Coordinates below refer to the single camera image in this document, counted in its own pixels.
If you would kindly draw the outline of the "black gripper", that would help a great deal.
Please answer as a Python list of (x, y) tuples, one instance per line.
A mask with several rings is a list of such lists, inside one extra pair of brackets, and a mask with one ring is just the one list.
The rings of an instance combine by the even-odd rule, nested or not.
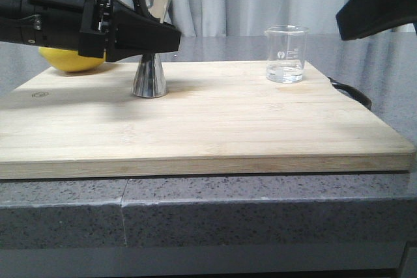
[(114, 63), (177, 51), (180, 38), (173, 25), (146, 18), (120, 0), (1, 0), (3, 42), (106, 55)]

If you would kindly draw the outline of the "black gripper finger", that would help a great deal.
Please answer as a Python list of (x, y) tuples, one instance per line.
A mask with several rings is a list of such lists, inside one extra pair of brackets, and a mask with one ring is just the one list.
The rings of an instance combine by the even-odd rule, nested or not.
[(365, 38), (406, 24), (416, 25), (416, 0), (349, 0), (336, 14), (342, 40)]

